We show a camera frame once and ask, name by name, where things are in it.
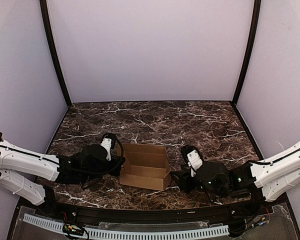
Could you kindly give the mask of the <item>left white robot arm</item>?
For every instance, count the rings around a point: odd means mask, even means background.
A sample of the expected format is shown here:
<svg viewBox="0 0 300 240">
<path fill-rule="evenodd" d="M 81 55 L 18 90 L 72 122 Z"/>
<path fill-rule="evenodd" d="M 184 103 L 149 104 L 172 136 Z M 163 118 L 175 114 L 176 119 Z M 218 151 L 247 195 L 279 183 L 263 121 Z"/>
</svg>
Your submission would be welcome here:
<svg viewBox="0 0 300 240">
<path fill-rule="evenodd" d="M 99 144 L 90 144 L 71 156 L 43 154 L 18 147 L 0 132 L 0 185 L 35 206 L 55 202 L 54 190 L 34 183 L 24 173 L 64 185 L 84 185 L 105 175 L 118 177 L 125 163 L 117 136 L 105 133 Z"/>
</svg>

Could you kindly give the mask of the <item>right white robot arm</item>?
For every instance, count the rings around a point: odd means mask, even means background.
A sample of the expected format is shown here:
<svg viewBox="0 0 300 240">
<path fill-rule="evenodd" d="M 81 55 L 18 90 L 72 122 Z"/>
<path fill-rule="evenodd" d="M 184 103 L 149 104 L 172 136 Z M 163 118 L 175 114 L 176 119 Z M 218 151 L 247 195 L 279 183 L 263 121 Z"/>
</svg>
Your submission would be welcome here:
<svg viewBox="0 0 300 240">
<path fill-rule="evenodd" d="M 250 197 L 252 206 L 245 207 L 245 211 L 276 201 L 300 183 L 300 140 L 272 157 L 248 160 L 233 169 L 227 169 L 222 162 L 205 161 L 192 145 L 183 146 L 181 154 L 185 162 L 181 170 L 170 172 L 181 191 L 203 191 L 213 203 L 218 203 L 220 198 Z"/>
</svg>

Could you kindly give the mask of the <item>brown cardboard box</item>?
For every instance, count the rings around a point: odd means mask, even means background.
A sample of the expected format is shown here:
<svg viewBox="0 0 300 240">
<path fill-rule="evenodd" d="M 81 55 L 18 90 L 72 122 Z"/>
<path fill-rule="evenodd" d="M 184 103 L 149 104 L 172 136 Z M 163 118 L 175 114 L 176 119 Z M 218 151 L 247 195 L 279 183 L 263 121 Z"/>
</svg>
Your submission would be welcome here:
<svg viewBox="0 0 300 240">
<path fill-rule="evenodd" d="M 125 162 L 119 176 L 124 186 L 164 191 L 171 182 L 166 147 L 152 144 L 123 144 Z"/>
</svg>

